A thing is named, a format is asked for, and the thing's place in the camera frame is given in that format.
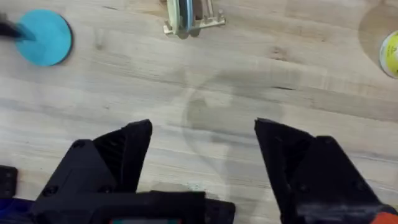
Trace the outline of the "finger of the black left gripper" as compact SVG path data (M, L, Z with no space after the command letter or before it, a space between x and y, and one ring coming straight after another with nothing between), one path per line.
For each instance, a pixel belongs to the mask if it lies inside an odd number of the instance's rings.
M20 40L35 40L35 35L24 25L11 22L5 13L1 13L1 38Z

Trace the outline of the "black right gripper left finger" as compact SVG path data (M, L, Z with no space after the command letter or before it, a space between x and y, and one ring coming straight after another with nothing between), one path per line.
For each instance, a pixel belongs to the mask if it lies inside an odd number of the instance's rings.
M32 206L34 223L91 223L106 196L135 193L151 136L144 119L75 141Z

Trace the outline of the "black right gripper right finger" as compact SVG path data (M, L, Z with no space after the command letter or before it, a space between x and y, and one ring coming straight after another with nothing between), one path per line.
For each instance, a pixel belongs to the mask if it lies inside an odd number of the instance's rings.
M254 129L282 223L371 223L385 207L333 137L263 118Z

